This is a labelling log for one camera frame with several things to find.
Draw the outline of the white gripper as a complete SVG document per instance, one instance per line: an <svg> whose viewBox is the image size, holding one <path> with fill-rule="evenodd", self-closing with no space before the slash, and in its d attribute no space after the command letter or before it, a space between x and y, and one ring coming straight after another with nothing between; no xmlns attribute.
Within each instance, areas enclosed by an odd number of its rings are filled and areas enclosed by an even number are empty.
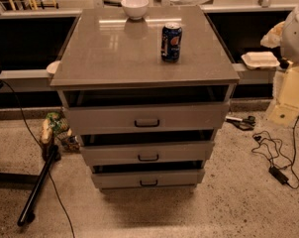
<svg viewBox="0 0 299 238"><path fill-rule="evenodd" d="M275 73L272 93L267 120L281 126L292 125L299 117L299 65Z"/></svg>

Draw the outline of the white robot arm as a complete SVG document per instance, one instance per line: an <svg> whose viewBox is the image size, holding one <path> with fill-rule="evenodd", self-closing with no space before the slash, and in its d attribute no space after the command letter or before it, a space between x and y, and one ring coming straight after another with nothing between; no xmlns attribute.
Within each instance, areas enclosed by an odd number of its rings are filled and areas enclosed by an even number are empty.
<svg viewBox="0 0 299 238"><path fill-rule="evenodd" d="M290 126L299 117L299 4L287 16L281 35L281 54L291 61L284 72L277 71L273 81L273 100L266 118Z"/></svg>

